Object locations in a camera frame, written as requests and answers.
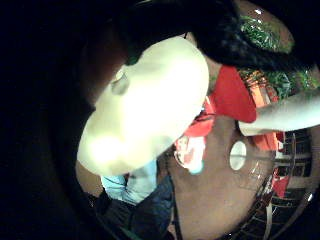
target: white lampshade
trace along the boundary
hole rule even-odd
[[[124,89],[110,84],[84,128],[78,160],[104,176],[137,169],[165,151],[198,115],[208,88],[201,52],[181,37],[152,45],[123,67]]]

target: red object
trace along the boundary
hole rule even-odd
[[[192,124],[185,131],[184,135],[188,137],[207,136],[215,120],[215,108],[208,97],[203,104],[204,110],[193,120]]]
[[[280,177],[278,175],[278,168],[273,171],[273,177],[271,182],[272,190],[280,197],[284,198],[287,186],[289,184],[289,176]]]
[[[197,165],[199,166],[199,164],[201,164],[201,161],[205,156],[205,137],[183,136],[179,138],[174,145],[176,147],[174,157],[182,167],[194,168],[196,166],[197,168]]]
[[[277,92],[270,85],[256,84],[251,85],[250,92],[256,108],[260,108],[269,104],[269,102],[277,102]],[[278,151],[279,150],[280,133],[271,132],[264,135],[253,136],[252,139],[256,146],[264,151]]]
[[[277,132],[276,134],[278,141],[284,143],[284,132]]]
[[[257,118],[256,106],[235,67],[221,67],[209,99],[215,105],[217,115],[246,123],[252,123]]]

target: black strap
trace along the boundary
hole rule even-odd
[[[169,176],[169,180],[170,180],[170,183],[172,185],[173,224],[174,224],[174,228],[175,228],[175,231],[176,231],[177,240],[183,240],[181,227],[180,227],[180,222],[179,222],[179,212],[178,212],[178,207],[177,207],[177,202],[176,202],[175,187],[174,187],[174,183],[173,183],[173,180],[172,180],[171,173],[169,171],[169,163],[168,163],[169,157],[170,157],[170,155],[166,154],[165,163],[166,163],[166,170],[167,170],[167,173],[168,173],[168,176]]]

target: leaves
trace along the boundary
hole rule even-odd
[[[282,43],[280,39],[280,27],[275,23],[262,22],[249,16],[241,16],[241,30],[249,40],[260,48],[289,53],[293,47],[293,41],[289,44]],[[308,70],[299,72],[266,72],[255,69],[239,69],[239,74],[246,85],[250,82],[270,84],[280,99],[287,98],[294,93],[294,90],[308,90],[319,86],[319,82],[310,76]]]

